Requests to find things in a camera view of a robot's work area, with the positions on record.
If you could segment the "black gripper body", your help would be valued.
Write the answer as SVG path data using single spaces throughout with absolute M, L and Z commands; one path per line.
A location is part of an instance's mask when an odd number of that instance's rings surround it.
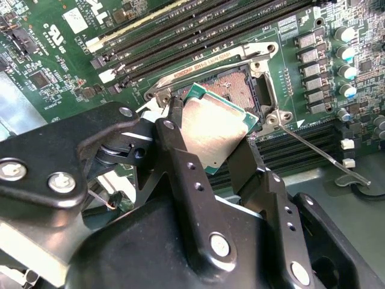
M 259 213 L 189 192 L 151 200 L 88 237 L 66 288 L 274 288 Z

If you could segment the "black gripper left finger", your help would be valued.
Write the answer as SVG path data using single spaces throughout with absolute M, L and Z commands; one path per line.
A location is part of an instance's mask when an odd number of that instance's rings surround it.
M 199 273 L 231 272 L 237 251 L 198 156 L 187 151 L 175 119 L 142 119 L 109 102 L 1 142 L 1 216 L 62 227 L 84 207 L 87 183 L 116 164 L 147 174 L 147 199 L 167 178 L 187 258 Z

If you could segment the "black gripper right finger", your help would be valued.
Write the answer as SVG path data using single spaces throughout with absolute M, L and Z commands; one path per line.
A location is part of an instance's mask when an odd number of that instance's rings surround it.
M 241 205 L 265 221 L 265 264 L 274 288 L 384 288 L 384 283 L 317 201 L 290 196 L 253 141 L 227 159 Z

